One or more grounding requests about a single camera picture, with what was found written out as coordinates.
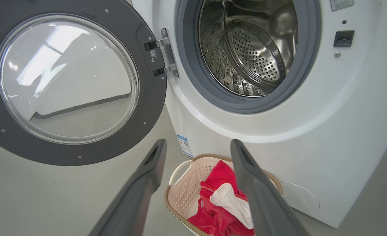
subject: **red cloth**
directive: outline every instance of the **red cloth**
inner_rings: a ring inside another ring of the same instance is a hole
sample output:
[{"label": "red cloth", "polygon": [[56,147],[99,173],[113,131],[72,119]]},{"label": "red cloth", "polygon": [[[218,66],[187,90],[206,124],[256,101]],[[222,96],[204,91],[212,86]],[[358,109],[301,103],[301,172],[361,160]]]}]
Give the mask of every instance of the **red cloth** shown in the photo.
[{"label": "red cloth", "polygon": [[215,206],[210,202],[210,196],[224,183],[230,183],[235,196],[247,201],[245,194],[237,188],[236,176],[233,170],[223,161],[219,161],[208,178],[205,181],[201,181],[201,191],[199,192],[201,198],[198,200],[198,213],[189,218],[188,221],[210,235],[255,235],[255,230],[246,228],[224,208]]}]

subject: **pink laundry basket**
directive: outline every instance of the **pink laundry basket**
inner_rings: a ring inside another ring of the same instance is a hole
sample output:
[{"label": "pink laundry basket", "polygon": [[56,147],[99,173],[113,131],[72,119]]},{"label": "pink laundry basket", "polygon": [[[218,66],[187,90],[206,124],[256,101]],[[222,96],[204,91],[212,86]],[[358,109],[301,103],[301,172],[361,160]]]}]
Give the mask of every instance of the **pink laundry basket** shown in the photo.
[{"label": "pink laundry basket", "polygon": [[[233,162],[228,157],[223,157],[215,154],[202,154],[196,156],[192,160],[187,160],[181,163],[173,172],[169,185],[165,191],[165,204],[169,211],[181,221],[194,235],[209,236],[187,219],[195,215],[198,211],[199,191],[201,190],[200,182],[204,181],[211,170],[220,161],[224,161],[231,169]],[[176,174],[184,166],[189,165],[183,175],[174,182]],[[263,172],[272,181],[279,193],[283,195],[282,186],[279,181],[271,173],[263,170]]]}]

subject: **metal hinge bracket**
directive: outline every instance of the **metal hinge bracket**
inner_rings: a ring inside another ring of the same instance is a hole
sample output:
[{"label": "metal hinge bracket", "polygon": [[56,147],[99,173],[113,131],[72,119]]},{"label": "metal hinge bracket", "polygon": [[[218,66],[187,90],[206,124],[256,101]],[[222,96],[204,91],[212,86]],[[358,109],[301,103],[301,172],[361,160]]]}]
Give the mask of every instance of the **metal hinge bracket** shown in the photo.
[{"label": "metal hinge bracket", "polygon": [[160,30],[160,35],[161,35],[162,39],[156,40],[153,42],[148,42],[148,43],[144,44],[144,48],[146,49],[146,51],[149,51],[149,50],[152,50],[155,48],[163,47],[163,51],[164,51],[163,58],[165,59],[165,61],[167,59],[168,66],[166,66],[162,69],[155,70],[154,75],[159,76],[159,75],[164,74],[164,73],[172,72],[172,74],[175,77],[179,77],[179,72],[177,71],[175,57],[173,55],[172,42],[171,42],[171,39],[168,35],[168,29],[162,28]]}]

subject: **white basket handle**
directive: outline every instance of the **white basket handle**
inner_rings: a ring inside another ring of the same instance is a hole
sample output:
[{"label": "white basket handle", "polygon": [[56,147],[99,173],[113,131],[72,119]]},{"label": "white basket handle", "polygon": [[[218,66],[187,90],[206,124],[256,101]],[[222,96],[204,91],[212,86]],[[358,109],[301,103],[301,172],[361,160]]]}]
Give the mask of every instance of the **white basket handle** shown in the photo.
[{"label": "white basket handle", "polygon": [[[175,182],[173,183],[173,180],[174,178],[176,177],[176,174],[179,172],[180,169],[183,168],[183,166],[186,166],[187,164],[189,164],[189,168],[185,171],[185,173],[183,173],[183,175]],[[193,161],[192,160],[187,160],[187,161],[184,161],[182,162],[178,167],[176,167],[176,169],[174,170],[172,176],[170,177],[170,180],[169,180],[169,185],[171,187],[173,187],[174,185],[177,185],[177,183],[186,175],[186,173],[190,170],[190,168],[192,167],[193,165]]]}]

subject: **blue and white sticker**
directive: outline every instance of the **blue and white sticker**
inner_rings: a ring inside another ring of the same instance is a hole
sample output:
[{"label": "blue and white sticker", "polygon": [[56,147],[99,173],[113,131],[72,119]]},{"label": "blue and white sticker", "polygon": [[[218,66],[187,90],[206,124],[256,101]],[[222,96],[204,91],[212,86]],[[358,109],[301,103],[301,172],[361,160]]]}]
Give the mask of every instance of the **blue and white sticker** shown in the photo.
[{"label": "blue and white sticker", "polygon": [[190,157],[194,157],[192,155],[191,147],[189,146],[188,140],[185,137],[177,134],[177,139],[179,139],[180,148],[182,149],[184,154],[187,154]]}]

